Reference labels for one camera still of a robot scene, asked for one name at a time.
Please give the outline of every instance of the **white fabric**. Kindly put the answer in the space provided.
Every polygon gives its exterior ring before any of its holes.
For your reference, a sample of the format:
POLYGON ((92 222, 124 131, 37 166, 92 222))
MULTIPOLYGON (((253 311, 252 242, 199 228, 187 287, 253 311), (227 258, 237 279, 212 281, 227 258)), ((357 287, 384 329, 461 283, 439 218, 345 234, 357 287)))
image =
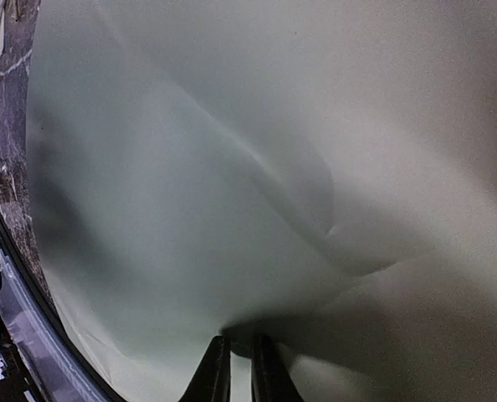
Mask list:
POLYGON ((59 315, 130 401, 260 317, 309 402, 497 395, 497 3, 46 1, 28 163, 59 315))

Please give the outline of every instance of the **dark surface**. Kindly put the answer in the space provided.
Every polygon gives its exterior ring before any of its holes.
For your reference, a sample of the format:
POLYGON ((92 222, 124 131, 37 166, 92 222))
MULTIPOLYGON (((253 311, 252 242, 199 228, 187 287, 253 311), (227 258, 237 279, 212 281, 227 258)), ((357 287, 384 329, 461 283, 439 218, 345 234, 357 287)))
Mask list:
POLYGON ((229 402, 230 341, 215 337, 180 402, 229 402))
POLYGON ((28 268, 53 306, 33 235, 25 156, 25 106, 39 0, 20 0, 18 4, 18 21, 8 4, 0 59, 0 210, 28 268))
POLYGON ((252 345, 254 402, 304 402, 271 338, 254 337, 252 345))
POLYGON ((44 398, 40 394, 40 390, 34 383, 31 374, 23 363, 18 348, 13 343, 1 317, 0 352, 7 364, 4 373, 6 378, 0 380, 0 402, 28 402, 24 396, 24 392, 26 391, 29 391, 38 402, 43 402, 44 398))

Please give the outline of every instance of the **wrinkled cloth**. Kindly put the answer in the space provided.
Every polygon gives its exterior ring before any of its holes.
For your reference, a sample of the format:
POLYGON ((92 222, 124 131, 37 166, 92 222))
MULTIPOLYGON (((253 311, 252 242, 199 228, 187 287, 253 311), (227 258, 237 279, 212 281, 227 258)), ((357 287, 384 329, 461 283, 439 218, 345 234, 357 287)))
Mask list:
POLYGON ((309 402, 497 400, 496 2, 51 0, 30 74, 42 267, 127 400, 224 328, 309 402))

